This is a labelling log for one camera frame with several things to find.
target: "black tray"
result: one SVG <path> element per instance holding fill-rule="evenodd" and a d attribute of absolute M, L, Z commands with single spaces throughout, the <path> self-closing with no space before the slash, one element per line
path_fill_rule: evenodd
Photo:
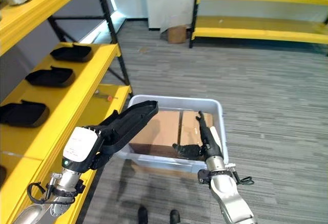
<path fill-rule="evenodd" d="M 25 77 L 30 84 L 46 87 L 67 87 L 75 80 L 72 69 L 56 68 L 51 66 L 51 70 L 38 70 Z"/>
<path fill-rule="evenodd" d="M 61 47 L 50 52 L 50 55 L 60 61 L 85 63 L 93 57 L 92 48 L 90 46 Z"/>
<path fill-rule="evenodd" d="M 22 100 L 21 104 L 10 103 L 0 107 L 0 123 L 15 127 L 38 127 L 49 116 L 45 104 Z"/>

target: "brown cardboard box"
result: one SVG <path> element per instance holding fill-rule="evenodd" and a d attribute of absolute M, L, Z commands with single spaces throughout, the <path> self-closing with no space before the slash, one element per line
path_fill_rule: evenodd
<path fill-rule="evenodd" d="M 186 42 L 187 27 L 177 26 L 168 29 L 168 41 L 170 44 L 180 44 Z"/>
<path fill-rule="evenodd" d="M 178 142 L 179 111 L 159 111 L 130 141 L 137 154 L 176 157 L 172 144 Z"/>
<path fill-rule="evenodd" d="M 182 114 L 180 145 L 199 145 L 202 146 L 200 139 L 199 122 L 196 120 L 198 112 L 184 111 Z M 213 126 L 213 116 L 204 113 L 206 125 Z"/>

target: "person's foot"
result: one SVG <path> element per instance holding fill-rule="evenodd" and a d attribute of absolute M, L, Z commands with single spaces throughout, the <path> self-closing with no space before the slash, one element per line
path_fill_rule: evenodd
<path fill-rule="evenodd" d="M 170 213 L 170 224 L 180 223 L 180 214 L 177 210 L 171 210 Z"/>
<path fill-rule="evenodd" d="M 138 223 L 148 224 L 148 211 L 144 206 L 140 206 L 138 210 Z"/>

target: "gray carpet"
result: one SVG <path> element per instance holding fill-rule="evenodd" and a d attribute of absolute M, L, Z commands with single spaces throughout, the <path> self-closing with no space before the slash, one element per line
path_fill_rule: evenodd
<path fill-rule="evenodd" d="M 260 224 L 328 223 L 328 61 L 324 46 L 218 39 L 169 45 L 147 22 L 126 22 L 119 41 L 135 94 L 208 97 L 224 110 L 230 162 L 254 186 L 239 193 Z M 115 82 L 106 75 L 103 82 Z M 135 172 L 113 158 L 83 224 L 224 223 L 218 204 L 195 179 Z"/>

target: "white plastic bin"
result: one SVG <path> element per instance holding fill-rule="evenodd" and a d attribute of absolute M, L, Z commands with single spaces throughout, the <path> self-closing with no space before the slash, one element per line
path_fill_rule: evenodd
<path fill-rule="evenodd" d="M 215 126 L 221 139 L 224 163 L 229 163 L 222 107 L 218 101 L 207 98 L 136 95 L 130 100 L 129 106 L 147 100 L 158 101 L 158 106 L 160 110 L 201 110 L 204 113 L 212 114 L 213 125 Z M 206 165 L 203 161 L 136 154 L 134 153 L 133 149 L 130 147 L 129 144 L 127 144 L 122 150 L 117 152 L 116 155 L 124 159 L 130 159 L 134 161 L 137 165 L 144 167 L 179 170 L 191 173 L 197 173 L 200 169 L 206 168 Z"/>

